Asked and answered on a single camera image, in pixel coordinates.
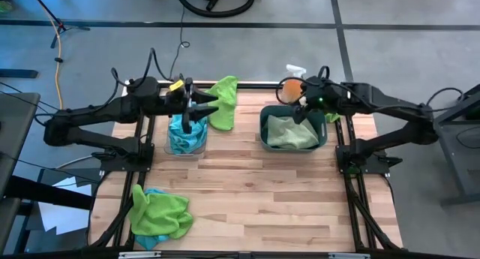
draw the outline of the black hose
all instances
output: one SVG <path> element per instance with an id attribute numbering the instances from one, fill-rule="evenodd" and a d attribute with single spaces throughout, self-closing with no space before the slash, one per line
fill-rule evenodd
<path id="1" fill-rule="evenodd" d="M 206 11 L 191 5 L 187 0 L 179 0 L 181 4 L 187 8 L 189 11 L 195 13 L 196 15 L 208 18 L 227 18 L 235 15 L 239 15 L 247 11 L 253 4 L 255 0 L 247 0 L 247 2 L 239 8 L 232 9 L 231 11 L 212 11 L 213 7 L 217 4 L 218 0 L 210 0 L 208 2 Z"/>

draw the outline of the green microfiber towel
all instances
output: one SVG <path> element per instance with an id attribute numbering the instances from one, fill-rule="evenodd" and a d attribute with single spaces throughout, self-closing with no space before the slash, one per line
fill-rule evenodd
<path id="1" fill-rule="evenodd" d="M 318 134 L 307 119 L 297 125 L 290 116 L 268 116 L 267 126 L 269 146 L 278 146 L 283 149 L 307 149 L 319 144 Z"/>
<path id="2" fill-rule="evenodd" d="M 184 236 L 194 218 L 187 212 L 188 199 L 173 194 L 143 193 L 140 185 L 133 187 L 133 207 L 128 213 L 132 233 L 141 236 Z"/>
<path id="3" fill-rule="evenodd" d="M 235 76 L 227 76 L 206 91 L 218 97 L 218 100 L 208 104 L 218 107 L 218 111 L 208 116 L 208 123 L 218 130 L 229 131 L 233 128 L 238 81 L 239 79 Z"/>
<path id="4" fill-rule="evenodd" d="M 325 114 L 325 118 L 328 123 L 333 123 L 340 118 L 340 115 L 338 115 L 338 113 L 327 113 Z"/>

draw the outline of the gray floor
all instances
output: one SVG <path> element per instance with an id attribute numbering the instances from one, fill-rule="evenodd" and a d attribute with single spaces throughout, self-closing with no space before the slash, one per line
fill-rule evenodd
<path id="1" fill-rule="evenodd" d="M 15 0 L 17 9 L 0 19 L 45 20 L 34 0 Z M 68 20 L 178 22 L 182 7 L 177 0 L 44 0 Z M 191 0 L 203 6 L 202 0 Z M 228 8 L 243 0 L 220 0 Z M 338 0 L 344 23 L 478 25 L 480 0 Z M 211 20 L 187 12 L 187 22 L 333 23 L 330 0 L 259 0 L 238 17 Z M 45 102 L 57 105 L 54 72 L 56 50 L 49 48 L 53 31 L 46 26 L 0 26 L 0 63 L 9 68 L 40 71 L 34 80 L 2 80 L 23 91 L 39 92 Z M 65 63 L 61 89 L 67 107 L 99 104 L 113 88 L 110 68 L 122 78 L 138 77 L 150 47 L 157 50 L 168 70 L 179 42 L 178 29 L 93 28 L 70 31 L 63 41 Z M 426 102 L 437 89 L 456 86 L 468 90 L 478 84 L 480 32 L 345 31 L 349 60 L 356 82 L 367 82 L 413 102 Z M 174 74 L 219 80 L 236 75 L 243 80 L 278 81 L 285 64 L 306 67 L 315 74 L 329 65 L 334 80 L 344 70 L 334 29 L 208 29 L 184 30 L 191 47 L 181 50 Z M 456 96 L 445 93 L 433 102 L 445 106 Z M 375 115 L 381 134 L 402 126 L 402 121 Z M 108 134 L 113 125 L 91 129 Z M 34 124 L 21 158 L 56 166 L 90 153 L 81 146 L 52 148 L 42 141 Z M 403 243 L 412 251 L 479 257 L 480 204 L 442 208 L 442 198 L 455 196 L 452 175 L 440 147 L 406 145 L 388 153 L 404 159 L 392 170 L 397 217 Z M 32 179 L 37 170 L 18 164 L 16 174 Z M 41 247 L 35 245 L 34 251 Z"/>

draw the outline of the wooden tabletop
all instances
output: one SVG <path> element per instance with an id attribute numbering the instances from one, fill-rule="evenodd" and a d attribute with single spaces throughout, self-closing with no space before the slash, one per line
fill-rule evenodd
<path id="1" fill-rule="evenodd" d="M 335 126 L 328 124 L 327 144 L 312 153 L 267 152 L 260 144 L 259 113 L 264 106 L 277 104 L 274 91 L 239 90 L 237 99 L 235 127 L 229 132 L 208 128 L 206 151 L 198 158 L 166 154 L 168 118 L 156 118 L 154 162 L 145 188 L 189 198 L 188 210 L 194 216 L 186 236 L 156 249 L 354 251 L 344 180 L 335 162 Z M 357 137 L 377 135 L 372 116 L 355 115 L 353 123 Z M 133 136 L 134 130 L 135 124 L 115 124 L 113 136 Z M 125 173 L 112 172 L 99 188 L 90 242 L 117 214 L 124 180 Z M 366 175 L 365 185 L 372 216 L 401 246 L 386 181 Z M 359 222 L 367 245 L 365 223 L 362 218 Z M 128 221 L 125 224 L 122 242 L 129 230 Z"/>

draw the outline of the blue towel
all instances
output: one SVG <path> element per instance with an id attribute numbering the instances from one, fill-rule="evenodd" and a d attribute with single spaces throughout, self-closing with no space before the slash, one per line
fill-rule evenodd
<path id="1" fill-rule="evenodd" d="M 183 132 L 182 115 L 173 115 L 168 127 L 170 148 L 173 154 L 190 154 L 200 148 L 207 139 L 207 118 L 204 117 L 197 123 L 190 121 L 191 134 Z"/>
<path id="2" fill-rule="evenodd" d="M 145 195 L 147 194 L 163 194 L 165 191 L 160 191 L 156 188 L 147 188 Z M 170 239 L 167 235 L 163 236 L 140 236 L 135 235 L 135 241 L 137 241 L 145 250 L 151 251 L 158 243 L 167 241 Z"/>

